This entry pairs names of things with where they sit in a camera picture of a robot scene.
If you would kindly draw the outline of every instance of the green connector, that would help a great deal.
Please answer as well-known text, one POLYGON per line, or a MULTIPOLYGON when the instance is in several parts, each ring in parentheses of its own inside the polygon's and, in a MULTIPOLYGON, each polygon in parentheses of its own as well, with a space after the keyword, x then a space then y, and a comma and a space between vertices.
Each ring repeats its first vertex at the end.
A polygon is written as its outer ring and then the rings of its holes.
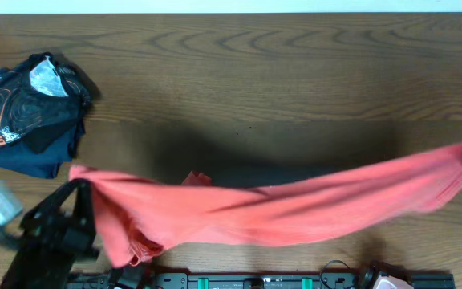
POLYGON ((199 278, 197 280, 197 289, 208 289, 208 278, 199 278))
POLYGON ((313 279, 302 278, 302 289, 313 289, 313 279))

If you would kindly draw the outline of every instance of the clothing pile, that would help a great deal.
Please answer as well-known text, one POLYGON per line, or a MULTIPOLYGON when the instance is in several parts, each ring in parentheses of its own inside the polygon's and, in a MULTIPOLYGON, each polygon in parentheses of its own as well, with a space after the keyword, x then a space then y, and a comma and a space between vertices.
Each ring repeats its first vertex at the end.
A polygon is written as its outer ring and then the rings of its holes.
POLYGON ((54 178, 75 155, 91 96, 70 65, 49 53, 0 70, 0 167, 54 178))

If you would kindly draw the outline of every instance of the table surface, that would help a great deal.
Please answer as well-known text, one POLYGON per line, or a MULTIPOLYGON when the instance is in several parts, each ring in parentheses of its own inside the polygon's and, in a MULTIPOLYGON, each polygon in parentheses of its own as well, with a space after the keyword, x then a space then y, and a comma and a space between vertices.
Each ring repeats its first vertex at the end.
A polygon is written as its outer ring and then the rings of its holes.
MULTIPOLYGON (((348 168, 462 140, 462 14, 0 15, 0 67, 42 51, 100 91, 75 163, 167 183, 214 163, 348 168)), ((0 169, 0 179, 31 208, 68 168, 49 181, 0 169)), ((0 248, 0 279, 13 255, 0 248)), ((331 259, 450 270, 462 288, 462 193, 328 242, 185 244, 156 261, 312 271, 331 259)), ((109 265, 103 255, 76 268, 109 265)))

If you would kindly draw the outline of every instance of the navy blue fabric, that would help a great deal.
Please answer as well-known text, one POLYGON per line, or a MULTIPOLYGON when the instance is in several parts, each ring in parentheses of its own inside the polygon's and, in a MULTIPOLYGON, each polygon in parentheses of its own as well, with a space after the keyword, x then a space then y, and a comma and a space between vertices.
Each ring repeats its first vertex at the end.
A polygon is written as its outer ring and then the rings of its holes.
POLYGON ((39 154, 34 153, 22 141, 0 148, 0 167, 33 177, 55 178, 60 165, 65 161, 72 161, 78 139, 84 133, 83 122, 80 121, 39 154))

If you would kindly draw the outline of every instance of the salmon t-shirt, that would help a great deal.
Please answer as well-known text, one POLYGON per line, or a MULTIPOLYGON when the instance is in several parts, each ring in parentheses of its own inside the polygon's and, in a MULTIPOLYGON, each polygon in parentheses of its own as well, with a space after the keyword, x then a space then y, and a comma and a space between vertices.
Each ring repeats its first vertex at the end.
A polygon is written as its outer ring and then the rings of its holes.
POLYGON ((121 267, 185 242, 288 246, 432 212, 462 189, 462 143, 255 189, 213 187, 202 173, 163 185, 82 165, 69 178, 92 183, 95 227, 112 265, 121 267))

